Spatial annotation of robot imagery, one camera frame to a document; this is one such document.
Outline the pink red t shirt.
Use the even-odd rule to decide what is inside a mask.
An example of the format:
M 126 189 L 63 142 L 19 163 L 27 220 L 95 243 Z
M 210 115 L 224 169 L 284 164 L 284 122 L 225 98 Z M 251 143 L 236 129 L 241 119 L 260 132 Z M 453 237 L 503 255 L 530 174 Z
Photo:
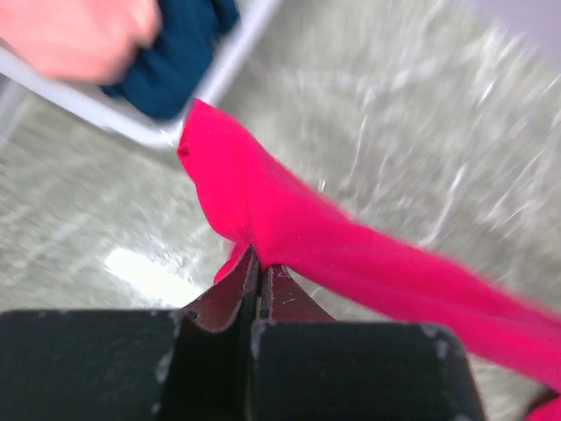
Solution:
M 333 318 L 321 420 L 481 420 L 467 357 L 560 388 L 560 319 L 458 264 L 361 225 L 222 111 L 195 101 L 178 157 L 232 245 L 283 266 Z

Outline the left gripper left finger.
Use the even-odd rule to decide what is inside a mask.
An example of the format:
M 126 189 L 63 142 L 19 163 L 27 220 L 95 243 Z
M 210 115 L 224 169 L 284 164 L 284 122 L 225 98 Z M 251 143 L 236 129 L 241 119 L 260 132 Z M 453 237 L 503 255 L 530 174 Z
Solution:
M 259 262 L 246 248 L 226 276 L 181 309 L 157 420 L 244 420 Z

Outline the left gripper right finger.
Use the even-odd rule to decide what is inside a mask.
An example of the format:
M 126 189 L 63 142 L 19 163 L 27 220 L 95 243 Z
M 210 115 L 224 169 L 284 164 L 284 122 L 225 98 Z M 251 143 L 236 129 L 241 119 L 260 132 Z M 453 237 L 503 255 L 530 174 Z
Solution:
M 248 420 L 323 418 L 323 347 L 334 323 L 283 266 L 261 276 L 249 345 Z

